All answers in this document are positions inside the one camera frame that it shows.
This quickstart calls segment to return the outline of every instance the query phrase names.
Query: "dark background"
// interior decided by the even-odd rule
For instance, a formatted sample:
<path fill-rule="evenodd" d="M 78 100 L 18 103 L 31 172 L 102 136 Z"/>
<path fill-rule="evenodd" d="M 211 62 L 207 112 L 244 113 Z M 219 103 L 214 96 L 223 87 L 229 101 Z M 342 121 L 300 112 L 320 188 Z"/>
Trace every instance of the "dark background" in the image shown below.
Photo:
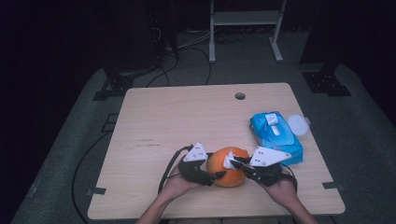
<path fill-rule="evenodd" d="M 8 223 L 32 185 L 67 115 L 105 63 L 150 66 L 158 49 L 149 27 L 208 29 L 209 1 L 0 3 L 0 222 Z M 217 8 L 276 8 L 277 1 L 217 0 Z M 336 57 L 355 71 L 395 122 L 395 2 L 289 0 L 282 30 L 310 30 L 301 63 Z"/>

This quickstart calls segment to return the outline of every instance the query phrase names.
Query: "hole in table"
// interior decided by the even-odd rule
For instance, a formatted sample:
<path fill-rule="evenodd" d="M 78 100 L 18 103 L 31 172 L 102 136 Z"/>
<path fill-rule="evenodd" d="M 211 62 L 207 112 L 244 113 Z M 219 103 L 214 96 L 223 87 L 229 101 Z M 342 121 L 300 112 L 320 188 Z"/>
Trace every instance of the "hole in table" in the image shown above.
<path fill-rule="evenodd" d="M 245 95 L 244 93 L 242 93 L 242 92 L 237 92 L 237 93 L 235 94 L 235 98 L 236 98 L 237 100 L 245 100 L 245 98 L 247 98 L 247 97 L 246 97 L 246 95 Z"/>

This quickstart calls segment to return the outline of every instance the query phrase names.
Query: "white round lid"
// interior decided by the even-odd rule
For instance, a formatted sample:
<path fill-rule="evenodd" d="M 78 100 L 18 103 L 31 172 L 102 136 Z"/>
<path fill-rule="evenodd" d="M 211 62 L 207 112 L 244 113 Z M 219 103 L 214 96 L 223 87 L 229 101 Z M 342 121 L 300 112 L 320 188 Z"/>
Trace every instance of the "white round lid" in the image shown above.
<path fill-rule="evenodd" d="M 303 115 L 291 115 L 288 119 L 288 124 L 295 135 L 304 135 L 309 131 L 309 125 Z"/>

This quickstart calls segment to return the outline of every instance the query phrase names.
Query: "person's right arm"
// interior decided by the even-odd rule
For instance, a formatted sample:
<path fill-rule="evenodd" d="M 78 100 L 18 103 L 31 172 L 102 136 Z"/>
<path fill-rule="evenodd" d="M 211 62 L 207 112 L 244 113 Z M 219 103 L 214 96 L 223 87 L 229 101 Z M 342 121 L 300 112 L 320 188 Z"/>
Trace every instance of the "person's right arm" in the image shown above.
<path fill-rule="evenodd" d="M 266 187 L 261 183 L 259 183 L 259 185 L 268 192 L 274 202 L 286 208 L 297 223 L 318 224 L 317 220 L 301 203 L 291 181 L 281 179 L 271 187 Z"/>

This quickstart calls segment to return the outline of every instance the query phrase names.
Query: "person's left hand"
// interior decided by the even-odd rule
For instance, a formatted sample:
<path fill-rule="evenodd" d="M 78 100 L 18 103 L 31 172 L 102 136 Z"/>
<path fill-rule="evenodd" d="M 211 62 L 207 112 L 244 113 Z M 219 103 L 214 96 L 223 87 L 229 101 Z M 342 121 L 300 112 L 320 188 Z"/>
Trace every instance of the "person's left hand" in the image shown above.
<path fill-rule="evenodd" d="M 174 200 L 175 198 L 185 194 L 190 189 L 196 189 L 201 186 L 203 185 L 192 183 L 183 178 L 183 176 L 180 174 L 180 171 L 178 170 L 178 166 L 176 165 L 169 174 L 161 194 L 164 194 L 167 198 Z"/>

